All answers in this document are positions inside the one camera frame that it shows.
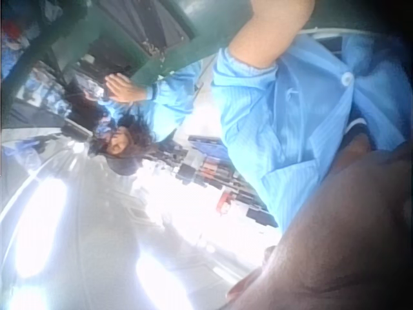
blue object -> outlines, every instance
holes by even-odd
[[[194,109],[195,85],[201,73],[201,62],[193,63],[147,88],[147,100],[132,107],[115,101],[99,100],[117,122],[126,113],[140,111],[148,121],[156,141],[166,139]]]
[[[412,89],[396,40],[345,36],[341,57],[305,35],[264,70],[219,52],[223,142],[282,232],[327,175],[353,104],[379,150],[410,138]]]

striped shirt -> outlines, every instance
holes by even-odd
[[[412,89],[396,40],[345,36],[341,59],[297,36],[270,68],[258,70],[221,50],[213,93],[223,142],[285,232],[335,158],[352,105],[376,147],[410,138]]]

forearm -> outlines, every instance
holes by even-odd
[[[256,68],[269,67],[309,20],[315,0],[252,0],[254,15],[230,44],[230,53]]]

black cap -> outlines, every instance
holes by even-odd
[[[112,171],[120,176],[131,176],[142,167],[142,161],[137,158],[116,158],[105,156]]]

rolled sleeve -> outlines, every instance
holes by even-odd
[[[212,92],[221,112],[223,142],[229,147],[256,105],[268,110],[265,96],[274,87],[277,66],[260,70],[233,58],[228,49],[220,50],[214,67]]]
[[[148,97],[152,95],[152,100],[157,104],[191,112],[200,73],[201,62],[192,63],[156,82],[152,90],[148,90]]]

